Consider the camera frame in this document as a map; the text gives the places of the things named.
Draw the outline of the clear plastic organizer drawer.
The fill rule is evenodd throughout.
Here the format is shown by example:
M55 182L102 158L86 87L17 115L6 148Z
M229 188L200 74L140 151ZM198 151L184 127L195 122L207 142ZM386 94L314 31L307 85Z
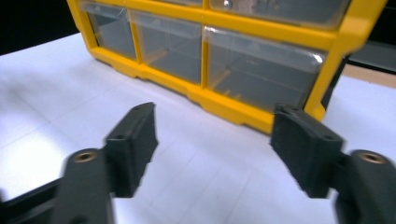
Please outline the clear plastic organizer drawer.
M350 0L231 0L232 8L223 6L224 0L209 0L211 9L295 26L332 30L339 26Z

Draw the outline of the yellow black drawer organizer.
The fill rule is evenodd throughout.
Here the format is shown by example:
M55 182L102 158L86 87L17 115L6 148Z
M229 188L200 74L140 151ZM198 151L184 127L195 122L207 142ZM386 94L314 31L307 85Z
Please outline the yellow black drawer organizer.
M317 79L302 107L315 119L321 119L326 111L325 95L341 68L343 59L360 49L372 32L377 19L388 0L350 0L339 26L332 30L295 26L275 21L262 21L241 17L210 8L209 0L92 0L116 7L150 12L155 15L197 22L203 26L217 27L275 42L318 50L326 54ZM130 77L138 77L158 83L176 91L204 110L236 124L247 125L262 132L270 132L274 109L261 110L222 94L202 89L180 79L151 69L117 53L98 46L86 13L78 8L79 0L66 0L75 25L82 34L88 52L97 60Z

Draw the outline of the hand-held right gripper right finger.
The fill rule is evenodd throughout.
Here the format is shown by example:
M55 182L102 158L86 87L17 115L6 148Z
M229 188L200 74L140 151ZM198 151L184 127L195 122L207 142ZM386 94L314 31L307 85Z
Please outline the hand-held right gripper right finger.
M291 105L277 104L270 145L310 198L326 198L343 138Z

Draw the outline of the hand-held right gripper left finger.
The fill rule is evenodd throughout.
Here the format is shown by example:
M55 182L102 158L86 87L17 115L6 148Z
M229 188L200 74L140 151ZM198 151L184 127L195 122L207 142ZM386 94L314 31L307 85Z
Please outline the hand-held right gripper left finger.
M109 133L104 152L117 198L134 196L157 146L154 103L133 107Z

